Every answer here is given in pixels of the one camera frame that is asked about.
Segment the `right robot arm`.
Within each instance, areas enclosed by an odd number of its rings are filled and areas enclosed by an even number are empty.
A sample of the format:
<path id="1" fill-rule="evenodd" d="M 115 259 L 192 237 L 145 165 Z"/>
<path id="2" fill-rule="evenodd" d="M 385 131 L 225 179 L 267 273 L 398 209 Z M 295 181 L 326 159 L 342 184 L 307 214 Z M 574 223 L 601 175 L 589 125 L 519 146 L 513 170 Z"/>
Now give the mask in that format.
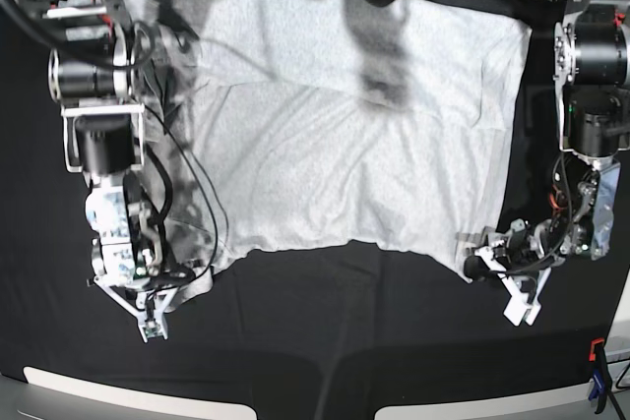
<path id="1" fill-rule="evenodd" d="M 155 36 L 124 0 L 1 0 L 1 6 L 50 51 L 48 89 L 60 109 L 65 166 L 89 188 L 92 285 L 133 316 L 143 336 L 165 336 L 176 295 L 212 266 L 178 261 L 167 239 L 174 186 L 147 142 L 147 107 L 137 92 Z"/>

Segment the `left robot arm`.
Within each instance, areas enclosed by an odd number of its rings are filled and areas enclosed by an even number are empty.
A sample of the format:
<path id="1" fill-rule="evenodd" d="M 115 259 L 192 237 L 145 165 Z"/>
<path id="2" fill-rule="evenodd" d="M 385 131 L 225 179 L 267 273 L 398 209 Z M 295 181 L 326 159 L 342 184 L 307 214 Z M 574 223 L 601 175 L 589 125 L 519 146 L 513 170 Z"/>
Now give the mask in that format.
<path id="1" fill-rule="evenodd" d="M 515 326 L 534 323 L 553 268 L 609 251 L 616 156 L 629 148 L 629 0 L 567 0 L 554 27 L 553 81 L 559 152 L 551 216 L 485 233 L 466 260 L 469 277 L 501 281 L 510 295 L 504 315 Z"/>

